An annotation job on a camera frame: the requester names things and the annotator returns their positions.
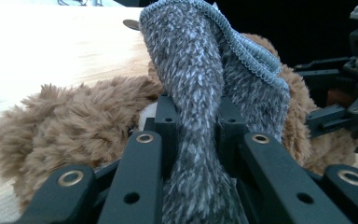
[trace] brown teddy bear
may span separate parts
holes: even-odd
[[[93,168],[120,158],[139,114],[161,85],[152,77],[115,77],[94,87],[42,86],[0,118],[0,176],[14,178],[21,211],[48,176],[68,164]]]
[[[258,35],[246,35],[277,51]],[[282,144],[302,166],[321,174],[334,163],[354,163],[351,134],[345,130],[310,139],[307,114],[317,109],[302,77],[286,65],[280,76],[290,87]],[[94,87],[61,89],[45,85],[0,118],[0,176],[14,178],[21,211],[48,176],[64,165],[93,168],[118,159],[141,111],[158,99],[162,86],[152,63],[148,77],[115,77]]]

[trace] plush toy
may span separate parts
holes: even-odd
[[[68,164],[120,158],[140,112],[162,88],[152,77],[115,77],[94,87],[42,86],[0,118],[0,176],[14,178],[21,211],[49,175]]]
[[[245,36],[279,59],[267,39]],[[290,100],[280,130],[271,133],[282,136],[279,140],[300,165],[318,174],[329,164],[353,164],[355,145],[349,132],[310,139],[305,117],[317,106],[301,76],[279,66],[278,76],[288,85]],[[14,178],[21,211],[48,176],[64,165],[96,168],[121,156],[129,132],[153,116],[155,107],[148,105],[162,93],[157,73],[150,63],[148,77],[115,77],[72,89],[45,85],[22,101],[24,107],[15,106],[0,118],[0,176]],[[140,116],[146,107],[151,114]]]

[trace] wooden table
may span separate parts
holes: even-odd
[[[123,25],[140,8],[0,5],[0,114],[40,85],[89,85],[147,74],[141,34]],[[0,222],[18,217],[10,183],[0,182]]]

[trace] black metal bracket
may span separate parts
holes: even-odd
[[[171,112],[161,112],[164,108]],[[161,95],[157,117],[146,121],[148,131],[130,137],[119,161],[95,173],[85,165],[59,169],[14,223],[161,223],[163,169],[176,158],[176,147],[161,136],[176,143],[176,121],[172,99]],[[272,136],[249,133],[226,97],[216,126],[216,153],[237,178],[251,223],[358,223],[358,169],[334,165],[323,177],[304,170]]]

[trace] screw hole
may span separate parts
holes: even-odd
[[[124,203],[128,203],[128,204],[137,203],[140,198],[141,197],[137,192],[128,193],[126,194],[126,196],[124,196]]]
[[[313,199],[306,193],[298,193],[297,198],[303,203],[313,203]]]
[[[255,142],[259,143],[259,144],[267,144],[267,143],[269,143],[269,138],[266,137],[263,134],[255,134],[255,135],[252,136],[252,139]]]
[[[354,185],[354,186],[358,186],[358,174],[357,173],[355,173],[353,171],[349,171],[349,170],[340,170],[338,172],[338,176],[345,182],[347,182],[351,185]]]
[[[148,133],[141,134],[136,137],[136,141],[138,141],[139,143],[149,143],[153,141],[153,135]]]

